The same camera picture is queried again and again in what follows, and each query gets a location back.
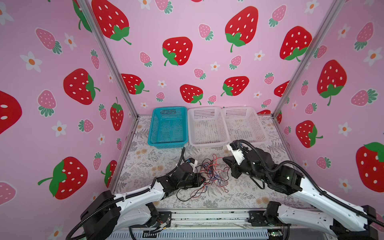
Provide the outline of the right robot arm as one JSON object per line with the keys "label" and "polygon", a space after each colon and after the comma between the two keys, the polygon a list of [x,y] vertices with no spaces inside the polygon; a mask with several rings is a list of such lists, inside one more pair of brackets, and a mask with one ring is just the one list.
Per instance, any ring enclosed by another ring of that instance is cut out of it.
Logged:
{"label": "right robot arm", "polygon": [[315,207],[317,211],[296,209],[270,201],[264,213],[251,218],[253,226],[299,225],[333,236],[338,240],[377,240],[383,226],[371,206],[356,206],[320,188],[304,168],[292,161],[275,164],[271,154],[245,140],[227,145],[232,153],[223,161],[233,178],[247,175],[260,189],[268,187]]}

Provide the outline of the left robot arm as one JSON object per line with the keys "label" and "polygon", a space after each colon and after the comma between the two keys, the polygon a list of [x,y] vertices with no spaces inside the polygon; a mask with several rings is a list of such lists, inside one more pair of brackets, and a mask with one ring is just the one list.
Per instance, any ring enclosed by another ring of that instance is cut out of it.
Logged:
{"label": "left robot arm", "polygon": [[81,221],[68,233],[68,240],[105,240],[114,231],[132,226],[152,227],[159,220],[155,202],[179,190],[199,188],[205,177],[196,170],[198,162],[181,155],[176,167],[154,178],[149,186],[123,194],[101,193],[81,214]]}

